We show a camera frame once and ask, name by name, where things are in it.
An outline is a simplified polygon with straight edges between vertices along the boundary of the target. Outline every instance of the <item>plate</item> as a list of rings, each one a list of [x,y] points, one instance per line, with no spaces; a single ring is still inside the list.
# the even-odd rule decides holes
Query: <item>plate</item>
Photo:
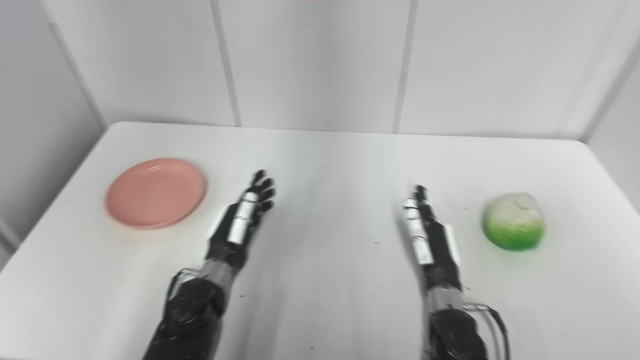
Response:
[[[200,203],[206,181],[194,164],[175,158],[139,163],[109,187],[106,206],[117,221],[157,229],[182,220]]]

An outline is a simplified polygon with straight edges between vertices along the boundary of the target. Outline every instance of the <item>cable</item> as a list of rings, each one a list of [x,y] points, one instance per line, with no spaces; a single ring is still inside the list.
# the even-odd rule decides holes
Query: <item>cable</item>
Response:
[[[467,311],[487,311],[489,315],[493,318],[496,325],[500,329],[502,333],[502,345],[504,346],[504,360],[511,360],[511,347],[509,346],[509,334],[507,332],[507,325],[505,325],[504,321],[502,321],[502,317],[500,317],[500,313],[494,310],[494,308],[485,304],[474,304],[467,303],[463,305],[464,309]]]

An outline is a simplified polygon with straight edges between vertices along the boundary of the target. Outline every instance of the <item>white wall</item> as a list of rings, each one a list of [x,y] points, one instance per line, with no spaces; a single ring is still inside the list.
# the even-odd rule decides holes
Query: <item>white wall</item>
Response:
[[[38,1],[0,1],[0,267],[102,133]]]
[[[107,123],[234,125],[208,0],[52,0]]]
[[[577,138],[596,108],[578,102],[602,100],[639,15],[633,0],[421,1],[400,132]]]
[[[640,0],[43,1],[109,123],[579,138],[640,34]]]
[[[628,74],[588,144],[640,211],[640,60]]]

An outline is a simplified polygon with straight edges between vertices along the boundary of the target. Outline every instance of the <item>table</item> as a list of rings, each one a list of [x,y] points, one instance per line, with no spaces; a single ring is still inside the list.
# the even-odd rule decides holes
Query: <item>table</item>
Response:
[[[115,177],[165,156],[208,178],[199,208],[153,231],[110,219]],[[637,351],[640,217],[582,143],[121,122],[0,273],[0,358],[141,358],[170,277],[201,265],[215,219],[259,168],[276,205],[232,290],[217,359],[418,359],[422,301],[400,221],[416,183],[456,231],[466,299],[501,312],[513,359]],[[533,251],[499,249],[479,226],[487,201],[515,191],[547,218]]]

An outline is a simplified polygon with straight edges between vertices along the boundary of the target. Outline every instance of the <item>robot finger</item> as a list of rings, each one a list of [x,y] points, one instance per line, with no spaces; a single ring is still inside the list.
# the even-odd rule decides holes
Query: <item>robot finger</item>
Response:
[[[267,191],[260,194],[260,198],[258,201],[265,202],[272,198],[276,194],[276,190],[274,188],[268,189]]]
[[[258,181],[260,181],[265,176],[265,174],[266,172],[264,171],[264,169],[258,170],[253,175],[253,179],[251,180],[251,187],[256,186],[258,184]]]
[[[262,212],[266,212],[273,207],[273,201],[267,201],[262,203]]]

